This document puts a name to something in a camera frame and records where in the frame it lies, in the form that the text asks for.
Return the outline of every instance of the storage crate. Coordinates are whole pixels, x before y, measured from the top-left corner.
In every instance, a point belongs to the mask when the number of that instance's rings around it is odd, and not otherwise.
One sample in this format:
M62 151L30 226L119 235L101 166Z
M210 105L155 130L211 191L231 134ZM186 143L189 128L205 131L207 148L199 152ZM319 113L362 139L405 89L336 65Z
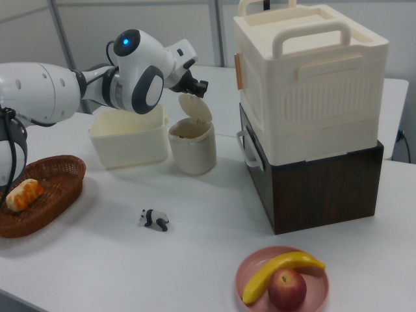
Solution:
M275 234L374 216L380 142L346 155L273 166L242 107L240 117L248 170Z
M388 41L326 5L247 15L257 1L234 19L236 69L268 162L375 147Z

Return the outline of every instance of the toy panda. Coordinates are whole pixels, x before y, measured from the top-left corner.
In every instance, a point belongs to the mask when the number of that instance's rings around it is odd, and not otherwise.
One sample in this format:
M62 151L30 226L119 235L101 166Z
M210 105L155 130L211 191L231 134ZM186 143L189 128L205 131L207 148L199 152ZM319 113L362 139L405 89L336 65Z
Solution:
M162 231L166 232L168 230L166 223L169 223L169 219L164 213L161 213L160 211L153 209L143 209L140 219L143 218L146 218L146 223L144 226L151 226L153 221L156 221L156 224L161 227Z

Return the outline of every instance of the white plastic container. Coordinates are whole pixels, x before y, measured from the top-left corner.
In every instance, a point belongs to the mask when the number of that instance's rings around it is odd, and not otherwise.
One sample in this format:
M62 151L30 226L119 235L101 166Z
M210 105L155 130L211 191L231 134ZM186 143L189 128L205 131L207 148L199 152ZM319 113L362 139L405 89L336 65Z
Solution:
M168 156L166 123L161 104L145 115L102 112L90 126L90 139L106 169L155 163Z
M180 120L169 129L174 161L186 174L204 174L216 164L213 117L199 97L181 94L179 103L190 118Z
M274 166L377 144L388 41L326 5L235 17L241 105Z

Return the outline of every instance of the wicker basket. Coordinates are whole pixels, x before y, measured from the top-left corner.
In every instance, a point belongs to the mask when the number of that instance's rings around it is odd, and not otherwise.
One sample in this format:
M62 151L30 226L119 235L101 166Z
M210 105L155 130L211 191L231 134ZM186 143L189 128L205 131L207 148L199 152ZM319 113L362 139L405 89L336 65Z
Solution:
M71 155L49 157L29 164L19 183L36 179L45 192L20 213L11 211L4 203L0 210L0 237L23 237L54 221L81 194L85 170L85 163Z

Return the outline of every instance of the apple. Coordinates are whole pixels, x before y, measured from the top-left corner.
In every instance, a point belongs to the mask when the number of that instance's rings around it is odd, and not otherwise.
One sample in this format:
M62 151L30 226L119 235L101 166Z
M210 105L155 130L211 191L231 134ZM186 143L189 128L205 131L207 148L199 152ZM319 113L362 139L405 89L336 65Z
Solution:
M275 271L268 284L268 297L282 311L293 311L300 307L306 297L305 279L291 268Z

